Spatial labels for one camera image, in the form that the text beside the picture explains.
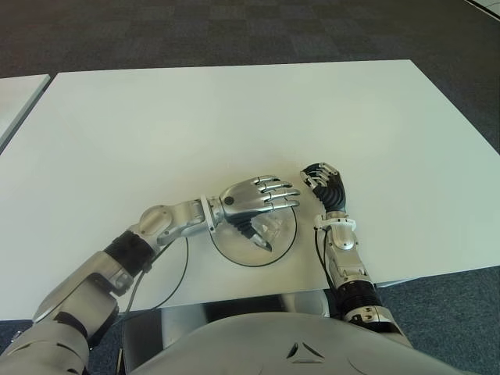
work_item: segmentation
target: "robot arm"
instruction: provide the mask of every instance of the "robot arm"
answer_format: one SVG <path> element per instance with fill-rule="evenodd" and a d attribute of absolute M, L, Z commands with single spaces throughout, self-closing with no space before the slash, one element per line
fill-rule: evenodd
<path fill-rule="evenodd" d="M 391 312 L 383 307 L 359 258 L 359 242 L 354 232 L 356 223 L 345 210 L 346 197 L 340 173 L 320 162 L 305 168 L 301 177 L 325 208 L 325 215 L 316 217 L 315 229 L 324 230 L 327 236 L 328 270 L 342 319 L 392 338 L 396 334 L 398 341 L 411 346 Z"/>
<path fill-rule="evenodd" d="M 220 197 L 147 209 L 138 223 L 96 252 L 45 298 L 32 328 L 0 357 L 0 373 L 85 373 L 89 346 L 99 343 L 118 314 L 112 293 L 123 295 L 164 246 L 179 237 L 214 231 L 222 220 L 270 250 L 251 218 L 298 205 L 286 199 L 299 194 L 286 189 L 290 186 L 275 176 L 256 177 L 229 187 Z"/>

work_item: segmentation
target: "metallic robot hand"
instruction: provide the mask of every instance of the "metallic robot hand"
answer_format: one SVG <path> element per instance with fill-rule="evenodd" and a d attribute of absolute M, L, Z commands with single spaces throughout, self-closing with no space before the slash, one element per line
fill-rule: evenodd
<path fill-rule="evenodd" d="M 298 201 L 287 198 L 299 195 L 300 191 L 287 188 L 291 188 L 291 183 L 276 176 L 255 177 L 235 184 L 219 197 L 223 216 L 246 238 L 272 251 L 271 245 L 252 226 L 251 220 L 261 213 L 297 206 Z"/>
<path fill-rule="evenodd" d="M 330 164 L 318 162 L 300 173 L 304 183 L 323 203 L 327 213 L 345 212 L 345 190 L 341 174 Z"/>

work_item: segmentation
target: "robot finger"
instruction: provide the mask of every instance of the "robot finger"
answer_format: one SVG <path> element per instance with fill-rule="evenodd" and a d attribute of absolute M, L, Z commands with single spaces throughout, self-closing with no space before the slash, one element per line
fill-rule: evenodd
<path fill-rule="evenodd" d="M 300 205 L 299 201 L 287 200 L 287 199 L 278 199 L 276 201 L 270 202 L 273 205 L 273 209 L 286 209 L 287 207 L 295 207 Z"/>
<path fill-rule="evenodd" d="M 287 181 L 271 181 L 271 182 L 266 182 L 262 186 L 259 186 L 259 190 L 262 193 L 267 193 L 268 191 L 272 191 L 279 188 L 291 188 L 291 183 Z"/>
<path fill-rule="evenodd" d="M 286 198 L 292 195 L 300 195 L 300 191 L 297 189 L 282 189 L 278 191 L 271 191 L 264 195 L 264 201 L 272 201 L 274 199 Z"/>
<path fill-rule="evenodd" d="M 265 176 L 259 176 L 253 179 L 253 183 L 255 185 L 261 184 L 262 182 L 268 182 L 268 181 L 279 181 L 280 178 L 278 176 L 273 176 L 273 175 L 265 175 Z"/>

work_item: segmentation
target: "robot forearm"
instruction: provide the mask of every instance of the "robot forearm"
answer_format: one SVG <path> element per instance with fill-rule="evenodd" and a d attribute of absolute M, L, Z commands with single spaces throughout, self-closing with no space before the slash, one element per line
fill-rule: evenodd
<path fill-rule="evenodd" d="M 327 236 L 327 266 L 342 319 L 379 333 L 400 334 L 400 341 L 409 345 L 391 312 L 383 307 L 359 258 L 356 223 L 345 211 L 346 197 L 340 173 L 322 162 L 308 166 L 301 176 L 325 207 L 326 214 L 316 218 L 315 228 L 324 230 Z"/>

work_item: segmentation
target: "robotic hand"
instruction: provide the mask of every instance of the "robotic hand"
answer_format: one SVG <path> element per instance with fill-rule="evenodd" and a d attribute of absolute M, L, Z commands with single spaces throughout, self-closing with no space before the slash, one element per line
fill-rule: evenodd
<path fill-rule="evenodd" d="M 202 196 L 177 205 L 156 205 L 147 209 L 130 231 L 145 240 L 158 254 L 179 237 L 208 229 L 215 231 L 222 220 L 234 225 L 246 238 L 271 251 L 270 244 L 252 226 L 251 219 L 261 213 L 298 205 L 287 197 L 300 191 L 276 176 L 255 177 L 225 189 L 219 197 Z"/>
<path fill-rule="evenodd" d="M 271 252 L 271 245 L 255 230 L 251 220 L 261 213 L 297 206 L 298 201 L 287 200 L 287 197 L 299 195 L 300 191 L 287 188 L 291 188 L 291 183 L 280 181 L 276 176 L 252 178 L 223 191 L 217 209 L 246 238 Z"/>

